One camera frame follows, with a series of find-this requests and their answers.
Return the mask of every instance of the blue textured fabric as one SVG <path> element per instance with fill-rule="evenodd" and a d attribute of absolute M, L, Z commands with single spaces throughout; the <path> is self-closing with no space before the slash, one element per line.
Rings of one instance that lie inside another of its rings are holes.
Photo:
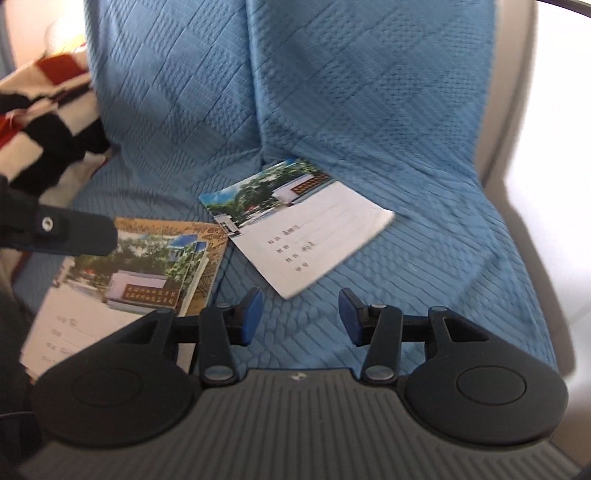
<path fill-rule="evenodd" d="M 472 158 L 494 43 L 493 0 L 89 0 L 90 65 L 116 156 L 74 207 L 209 220 L 198 201 L 301 155 L 395 222 L 290 300 L 235 248 L 218 301 L 265 293 L 247 367 L 347 366 L 341 287 L 408 314 L 447 305 L 552 366 L 547 327 Z M 16 285 L 37 309 L 60 259 Z M 405 345 L 402 369 L 423 362 Z"/>

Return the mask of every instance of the blue sky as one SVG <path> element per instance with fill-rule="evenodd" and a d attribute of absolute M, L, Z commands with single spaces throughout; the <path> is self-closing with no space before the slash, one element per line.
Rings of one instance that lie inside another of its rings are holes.
<path fill-rule="evenodd" d="M 289 158 L 289 159 L 285 160 L 284 162 L 278 163 L 275 166 L 283 165 L 283 164 L 291 165 L 296 160 L 299 160 L 299 159 L 298 158 Z M 244 179 L 242 181 L 239 181 L 238 183 L 235 183 L 234 185 L 230 185 L 229 187 L 227 187 L 223 190 L 219 190 L 218 192 L 202 193 L 199 196 L 199 200 L 201 200 L 201 202 L 204 203 L 205 205 L 211 205 L 212 203 L 230 202 L 231 200 L 234 199 L 236 194 L 240 191 L 240 187 L 242 185 L 244 185 L 245 183 L 248 183 L 253 178 L 258 177 L 261 173 L 262 172 L 255 173 L 253 176 L 248 177 L 247 179 Z"/>

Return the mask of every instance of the blue quilted blanket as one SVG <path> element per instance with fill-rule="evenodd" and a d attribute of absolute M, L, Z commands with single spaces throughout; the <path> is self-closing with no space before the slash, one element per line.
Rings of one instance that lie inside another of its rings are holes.
<path fill-rule="evenodd" d="M 494 43 L 493 0 L 88 0 L 90 64 L 117 154 L 74 207 L 212 219 L 198 196 L 307 157 L 395 222 L 290 300 L 230 247 L 215 299 L 265 295 L 248 367 L 360 367 L 337 315 L 352 287 L 408 314 L 447 305 L 556 360 L 524 265 L 472 157 Z M 60 263 L 16 285 L 37 309 Z M 402 369 L 423 361 L 405 345 Z"/>

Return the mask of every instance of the white wall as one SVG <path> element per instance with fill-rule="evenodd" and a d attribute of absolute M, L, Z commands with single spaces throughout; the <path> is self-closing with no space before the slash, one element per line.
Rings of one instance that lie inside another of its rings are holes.
<path fill-rule="evenodd" d="M 538 4 L 531 90 L 486 194 L 528 267 L 569 406 L 556 442 L 591 462 L 591 18 Z"/>
<path fill-rule="evenodd" d="M 83 0 L 5 0 L 8 35 L 17 67 L 45 51 L 44 34 L 59 18 L 83 25 Z"/>

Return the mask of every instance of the black clamp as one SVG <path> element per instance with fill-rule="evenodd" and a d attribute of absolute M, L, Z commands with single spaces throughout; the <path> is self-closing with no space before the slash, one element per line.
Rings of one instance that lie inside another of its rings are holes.
<path fill-rule="evenodd" d="M 117 246 L 113 220 L 42 205 L 0 176 L 0 247 L 61 255 L 108 255 Z"/>

